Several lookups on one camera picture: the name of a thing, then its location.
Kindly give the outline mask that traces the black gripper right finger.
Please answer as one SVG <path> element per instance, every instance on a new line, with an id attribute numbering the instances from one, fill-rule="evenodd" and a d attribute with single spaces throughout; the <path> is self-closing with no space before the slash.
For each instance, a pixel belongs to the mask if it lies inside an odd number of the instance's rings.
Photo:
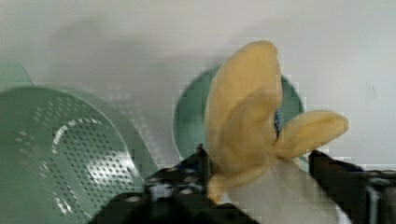
<path id="1" fill-rule="evenodd" d="M 352 224 L 396 224 L 395 172 L 363 170 L 314 150 L 309 173 Z"/>

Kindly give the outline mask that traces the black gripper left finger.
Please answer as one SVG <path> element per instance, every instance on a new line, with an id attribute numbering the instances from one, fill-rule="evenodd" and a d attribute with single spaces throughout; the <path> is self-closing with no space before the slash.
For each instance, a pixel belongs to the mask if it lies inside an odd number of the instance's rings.
<path id="1" fill-rule="evenodd" d="M 149 176 L 140 192 L 113 198 L 87 224 L 259 224 L 231 203 L 207 196 L 210 160 L 202 145 L 179 164 Z"/>

